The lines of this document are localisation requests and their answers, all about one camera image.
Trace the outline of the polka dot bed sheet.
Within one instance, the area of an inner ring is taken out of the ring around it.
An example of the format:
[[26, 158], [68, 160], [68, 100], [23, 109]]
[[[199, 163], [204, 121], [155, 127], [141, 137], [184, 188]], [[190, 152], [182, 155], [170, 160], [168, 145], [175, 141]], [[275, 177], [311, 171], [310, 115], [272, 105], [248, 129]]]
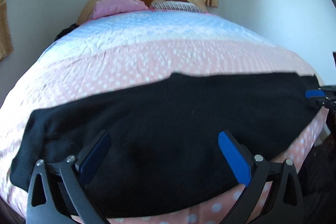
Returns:
[[1, 107], [1, 199], [20, 217], [27, 193], [10, 166], [33, 110], [165, 79], [171, 73], [295, 72], [314, 75], [296, 53], [213, 14], [131, 12], [93, 20], [52, 43]]

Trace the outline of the black pants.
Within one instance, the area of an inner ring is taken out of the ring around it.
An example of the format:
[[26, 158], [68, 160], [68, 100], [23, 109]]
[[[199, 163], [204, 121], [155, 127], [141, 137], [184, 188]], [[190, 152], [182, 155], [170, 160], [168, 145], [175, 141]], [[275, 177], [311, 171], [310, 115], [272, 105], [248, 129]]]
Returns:
[[318, 87], [317, 77], [296, 73], [174, 73], [158, 82], [34, 110], [10, 181], [28, 190], [37, 160], [54, 163], [77, 155], [107, 130], [110, 150], [86, 188], [105, 217], [187, 209], [238, 183], [219, 149], [221, 132], [272, 160], [317, 115], [305, 92]]

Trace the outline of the pink pillow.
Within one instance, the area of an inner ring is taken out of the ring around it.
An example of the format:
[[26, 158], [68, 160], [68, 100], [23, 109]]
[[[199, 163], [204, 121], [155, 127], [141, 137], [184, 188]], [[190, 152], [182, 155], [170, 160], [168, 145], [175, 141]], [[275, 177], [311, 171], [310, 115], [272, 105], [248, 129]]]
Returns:
[[106, 16], [127, 12], [147, 11], [149, 8], [140, 0], [101, 0], [96, 2], [90, 19], [99, 19]]

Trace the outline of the yellow left curtain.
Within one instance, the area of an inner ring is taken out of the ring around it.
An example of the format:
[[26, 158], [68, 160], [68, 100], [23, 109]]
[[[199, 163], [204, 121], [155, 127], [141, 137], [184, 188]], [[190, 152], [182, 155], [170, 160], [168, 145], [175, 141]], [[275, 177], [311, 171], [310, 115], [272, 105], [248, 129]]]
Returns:
[[13, 52], [13, 45], [7, 21], [7, 0], [0, 2], [0, 60]]

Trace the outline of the black bag beside bed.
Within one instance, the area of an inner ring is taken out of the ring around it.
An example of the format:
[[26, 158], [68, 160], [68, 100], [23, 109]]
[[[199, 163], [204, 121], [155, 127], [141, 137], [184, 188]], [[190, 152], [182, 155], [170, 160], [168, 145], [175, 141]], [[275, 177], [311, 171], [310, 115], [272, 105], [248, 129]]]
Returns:
[[73, 30], [75, 30], [78, 27], [79, 27], [79, 25], [76, 24], [76, 23], [70, 25], [68, 28], [65, 28], [59, 34], [57, 34], [57, 36], [55, 37], [54, 41], [57, 41], [57, 40], [61, 39], [63, 36], [69, 34], [70, 32], [72, 32]]

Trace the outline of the striped pillow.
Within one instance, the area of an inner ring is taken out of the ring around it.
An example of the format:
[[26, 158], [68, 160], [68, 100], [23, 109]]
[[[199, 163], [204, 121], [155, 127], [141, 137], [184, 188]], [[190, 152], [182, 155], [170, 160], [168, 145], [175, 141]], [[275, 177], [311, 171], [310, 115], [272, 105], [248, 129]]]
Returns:
[[204, 13], [204, 11], [195, 4], [180, 1], [153, 2], [149, 9], [151, 9], [151, 11], [185, 11]]

